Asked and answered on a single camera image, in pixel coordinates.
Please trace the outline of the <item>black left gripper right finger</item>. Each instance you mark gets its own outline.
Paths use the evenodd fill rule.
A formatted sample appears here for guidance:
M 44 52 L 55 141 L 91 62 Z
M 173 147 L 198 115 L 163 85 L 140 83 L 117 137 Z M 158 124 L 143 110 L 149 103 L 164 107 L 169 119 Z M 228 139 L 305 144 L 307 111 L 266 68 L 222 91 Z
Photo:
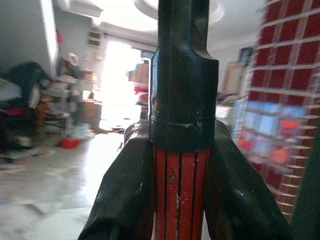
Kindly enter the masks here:
M 262 177 L 221 121 L 215 123 L 204 212 L 212 240 L 295 239 Z

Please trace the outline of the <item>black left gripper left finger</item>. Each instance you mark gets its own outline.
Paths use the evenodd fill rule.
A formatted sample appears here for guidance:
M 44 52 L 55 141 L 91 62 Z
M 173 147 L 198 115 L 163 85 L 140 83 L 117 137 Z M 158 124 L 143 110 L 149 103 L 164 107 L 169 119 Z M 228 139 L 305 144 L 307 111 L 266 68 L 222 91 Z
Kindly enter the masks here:
M 123 148 L 105 172 L 80 240 L 150 240 L 155 212 L 155 174 L 149 124 L 124 132 Z

